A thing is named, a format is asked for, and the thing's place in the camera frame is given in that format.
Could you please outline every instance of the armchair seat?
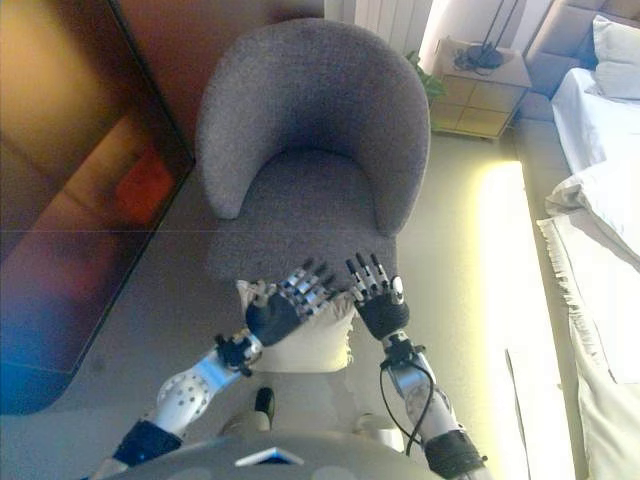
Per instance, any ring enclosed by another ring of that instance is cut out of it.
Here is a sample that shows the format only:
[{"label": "armchair seat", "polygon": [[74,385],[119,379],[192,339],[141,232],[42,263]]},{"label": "armchair seat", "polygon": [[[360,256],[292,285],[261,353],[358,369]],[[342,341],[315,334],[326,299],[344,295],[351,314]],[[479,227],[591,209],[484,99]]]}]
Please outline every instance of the armchair seat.
[{"label": "armchair seat", "polygon": [[208,271],[218,279],[275,281],[316,255],[345,288],[344,260],[356,248],[396,271],[395,240],[378,232],[364,172],[349,158],[292,150],[260,170],[237,219],[218,222]]}]

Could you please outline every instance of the gray headboard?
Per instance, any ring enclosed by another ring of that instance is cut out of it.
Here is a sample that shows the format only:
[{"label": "gray headboard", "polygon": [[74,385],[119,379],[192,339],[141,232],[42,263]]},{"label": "gray headboard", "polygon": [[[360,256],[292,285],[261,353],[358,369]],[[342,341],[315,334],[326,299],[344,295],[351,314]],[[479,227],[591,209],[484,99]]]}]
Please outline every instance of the gray headboard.
[{"label": "gray headboard", "polygon": [[640,26],[640,0],[555,0],[525,53],[532,90],[551,98],[571,68],[593,70],[593,17]]}]

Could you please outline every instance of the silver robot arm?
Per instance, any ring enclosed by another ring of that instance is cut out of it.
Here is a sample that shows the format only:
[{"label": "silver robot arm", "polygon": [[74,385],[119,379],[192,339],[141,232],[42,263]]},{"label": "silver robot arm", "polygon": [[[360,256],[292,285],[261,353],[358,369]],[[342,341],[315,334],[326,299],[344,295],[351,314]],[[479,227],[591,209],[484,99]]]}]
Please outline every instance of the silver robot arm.
[{"label": "silver robot arm", "polygon": [[139,420],[112,457],[90,477],[99,480],[178,449],[187,427],[200,418],[213,397],[251,375],[262,349],[278,343],[335,295],[333,277],[321,279],[326,265],[310,272],[307,261],[279,284],[258,282],[248,306],[246,327],[232,337],[216,337],[216,346],[198,363],[170,377],[160,388],[156,406]]},{"label": "silver robot arm", "polygon": [[355,286],[351,289],[356,308],[369,332],[380,342],[386,355],[380,368],[386,371],[414,425],[406,455],[417,442],[422,447],[429,468],[447,479],[491,480],[471,439],[455,417],[446,394],[436,384],[435,374],[427,362],[424,347],[414,346],[403,328],[409,323],[409,307],[404,300],[400,277],[391,280],[375,255],[371,255],[373,272],[360,254],[356,254],[360,272],[351,260],[347,268]]}]

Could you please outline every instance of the armchair backrest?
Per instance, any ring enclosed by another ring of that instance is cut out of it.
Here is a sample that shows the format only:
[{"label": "armchair backrest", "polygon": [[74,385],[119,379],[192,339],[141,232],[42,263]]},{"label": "armchair backrest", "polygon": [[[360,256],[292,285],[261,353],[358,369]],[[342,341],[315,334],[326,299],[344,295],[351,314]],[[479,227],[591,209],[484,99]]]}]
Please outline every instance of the armchair backrest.
[{"label": "armchair backrest", "polygon": [[231,219],[278,153],[350,157],[371,184],[378,229],[395,235],[428,145],[427,100],[409,62],[360,27],[305,19],[251,32],[226,52],[202,99],[196,161],[214,213]]}]

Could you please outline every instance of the white cushion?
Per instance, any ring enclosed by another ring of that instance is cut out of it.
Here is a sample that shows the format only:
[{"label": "white cushion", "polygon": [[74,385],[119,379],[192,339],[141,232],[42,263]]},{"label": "white cushion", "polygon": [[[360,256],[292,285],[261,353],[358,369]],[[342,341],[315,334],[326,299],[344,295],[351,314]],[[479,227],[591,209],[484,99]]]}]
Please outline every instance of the white cushion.
[{"label": "white cushion", "polygon": [[[237,280],[243,312],[256,295],[256,284]],[[271,347],[251,368],[258,372],[337,372],[351,362],[349,332],[358,316],[351,294],[343,292],[320,313]]]},{"label": "white cushion", "polygon": [[593,43],[595,78],[602,92],[611,98],[640,99],[640,29],[596,15]]}]

